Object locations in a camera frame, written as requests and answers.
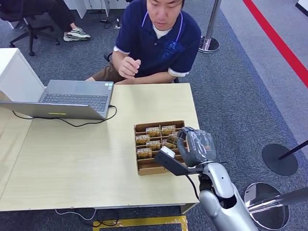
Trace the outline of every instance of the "laptop touchpad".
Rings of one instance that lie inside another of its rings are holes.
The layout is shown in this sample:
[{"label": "laptop touchpad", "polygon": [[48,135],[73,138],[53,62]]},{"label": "laptop touchpad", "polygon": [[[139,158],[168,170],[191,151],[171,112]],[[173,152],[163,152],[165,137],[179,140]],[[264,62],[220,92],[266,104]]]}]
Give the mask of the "laptop touchpad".
[{"label": "laptop touchpad", "polygon": [[95,82],[77,83],[75,89],[76,95],[103,95],[104,85]]}]

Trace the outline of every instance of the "robotic arm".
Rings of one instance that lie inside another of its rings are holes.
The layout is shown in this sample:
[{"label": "robotic arm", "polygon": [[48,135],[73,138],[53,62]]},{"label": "robotic arm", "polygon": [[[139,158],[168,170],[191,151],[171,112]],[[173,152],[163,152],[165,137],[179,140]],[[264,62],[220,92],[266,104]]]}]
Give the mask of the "robotic arm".
[{"label": "robotic arm", "polygon": [[155,160],[176,176],[199,174],[200,204],[217,231],[257,231],[228,172],[214,161],[211,134],[184,127],[177,133],[177,145],[187,167],[174,159],[174,153],[167,147],[162,147]]}]

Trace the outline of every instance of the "laptop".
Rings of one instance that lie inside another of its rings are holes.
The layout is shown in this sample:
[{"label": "laptop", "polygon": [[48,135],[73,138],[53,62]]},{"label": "laptop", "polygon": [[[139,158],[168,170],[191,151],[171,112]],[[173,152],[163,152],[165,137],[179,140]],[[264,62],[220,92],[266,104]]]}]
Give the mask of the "laptop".
[{"label": "laptop", "polygon": [[51,80],[39,103],[0,102],[31,117],[106,119],[113,82]]}]

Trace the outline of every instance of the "navy polo shirt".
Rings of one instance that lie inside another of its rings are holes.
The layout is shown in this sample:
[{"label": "navy polo shirt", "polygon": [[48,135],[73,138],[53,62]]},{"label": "navy polo shirt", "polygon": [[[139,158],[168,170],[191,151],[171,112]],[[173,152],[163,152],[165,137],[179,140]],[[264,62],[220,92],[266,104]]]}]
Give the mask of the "navy polo shirt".
[{"label": "navy polo shirt", "polygon": [[116,46],[134,60],[141,60],[135,77],[145,77],[168,68],[188,73],[200,41],[200,28],[183,11],[180,11],[169,33],[158,39],[147,13],[146,0],[134,0],[125,9]]}]

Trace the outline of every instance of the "man's left hand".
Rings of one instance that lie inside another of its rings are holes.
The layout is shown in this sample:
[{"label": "man's left hand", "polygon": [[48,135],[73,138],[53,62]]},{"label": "man's left hand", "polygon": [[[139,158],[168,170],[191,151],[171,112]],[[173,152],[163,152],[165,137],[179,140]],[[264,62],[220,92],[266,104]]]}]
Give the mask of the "man's left hand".
[{"label": "man's left hand", "polygon": [[120,82],[115,83],[115,85],[128,85],[128,84],[134,84],[134,79],[125,79]]}]

